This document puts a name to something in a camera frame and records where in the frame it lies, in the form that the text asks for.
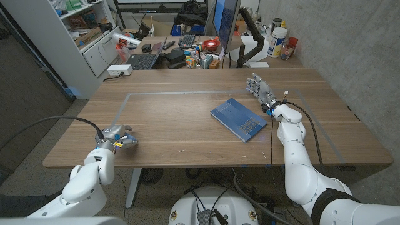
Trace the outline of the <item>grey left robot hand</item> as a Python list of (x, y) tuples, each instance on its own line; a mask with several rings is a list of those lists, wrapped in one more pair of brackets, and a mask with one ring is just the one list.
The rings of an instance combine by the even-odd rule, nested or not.
[(116, 153), (119, 148), (126, 149), (135, 146), (138, 140), (127, 133), (127, 131), (132, 130), (132, 127), (128, 125), (115, 125), (103, 129), (102, 134), (104, 137), (99, 137), (98, 134), (95, 136), (96, 149), (104, 148)]

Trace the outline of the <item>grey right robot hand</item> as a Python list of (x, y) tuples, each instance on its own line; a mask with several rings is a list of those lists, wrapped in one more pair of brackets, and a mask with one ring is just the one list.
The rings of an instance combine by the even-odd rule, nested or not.
[(253, 78), (247, 78), (246, 90), (252, 93), (261, 103), (262, 111), (271, 114), (275, 107), (281, 104), (269, 87), (269, 84), (258, 76), (255, 72)]

